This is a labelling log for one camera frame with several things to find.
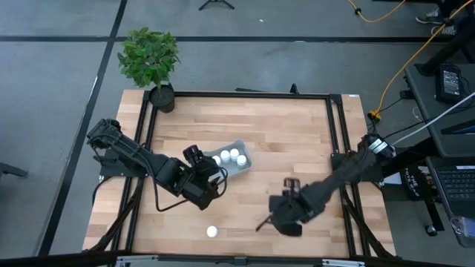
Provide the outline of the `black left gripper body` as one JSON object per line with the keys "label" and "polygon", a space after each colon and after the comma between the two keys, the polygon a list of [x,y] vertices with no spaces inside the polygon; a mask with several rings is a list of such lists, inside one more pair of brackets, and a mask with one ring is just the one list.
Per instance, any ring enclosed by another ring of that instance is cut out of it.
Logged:
{"label": "black left gripper body", "polygon": [[187,178],[181,194],[196,205],[201,211],[209,207],[212,200],[217,198],[217,182],[219,179],[209,181],[206,177],[206,167],[211,163],[202,162],[190,169],[190,176]]}

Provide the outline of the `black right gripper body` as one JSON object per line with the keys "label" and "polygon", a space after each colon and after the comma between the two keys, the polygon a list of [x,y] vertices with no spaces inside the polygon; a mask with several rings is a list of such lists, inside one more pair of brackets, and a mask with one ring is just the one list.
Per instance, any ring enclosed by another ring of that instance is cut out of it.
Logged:
{"label": "black right gripper body", "polygon": [[272,195],[269,197],[271,224],[282,235],[301,237],[302,223],[308,223],[315,217],[315,201],[311,197],[312,189],[303,187],[297,194]]}

